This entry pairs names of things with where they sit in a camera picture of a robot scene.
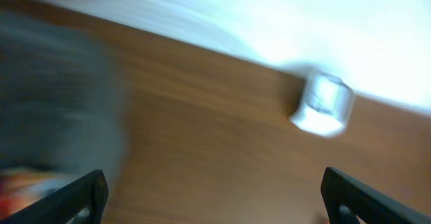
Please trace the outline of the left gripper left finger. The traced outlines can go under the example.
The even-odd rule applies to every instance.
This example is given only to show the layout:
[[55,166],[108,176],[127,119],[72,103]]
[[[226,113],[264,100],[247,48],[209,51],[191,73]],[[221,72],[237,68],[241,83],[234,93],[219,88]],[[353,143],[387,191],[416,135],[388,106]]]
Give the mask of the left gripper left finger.
[[1,224],[100,223],[108,199],[103,171],[81,177],[63,175],[71,178],[68,185],[1,220]]

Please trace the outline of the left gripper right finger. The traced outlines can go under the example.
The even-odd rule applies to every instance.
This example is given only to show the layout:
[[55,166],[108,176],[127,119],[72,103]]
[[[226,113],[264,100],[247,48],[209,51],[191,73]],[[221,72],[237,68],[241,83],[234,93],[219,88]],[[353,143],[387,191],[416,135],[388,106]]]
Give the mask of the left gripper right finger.
[[321,194],[330,224],[430,224],[423,215],[389,198],[359,180],[327,167],[321,182]]

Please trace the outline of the red candy bag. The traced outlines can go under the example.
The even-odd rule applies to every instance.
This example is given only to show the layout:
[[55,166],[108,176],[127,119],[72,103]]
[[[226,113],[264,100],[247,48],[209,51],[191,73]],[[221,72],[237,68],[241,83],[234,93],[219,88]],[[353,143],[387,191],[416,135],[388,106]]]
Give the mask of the red candy bag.
[[1,172],[1,220],[68,185],[69,176],[29,169]]

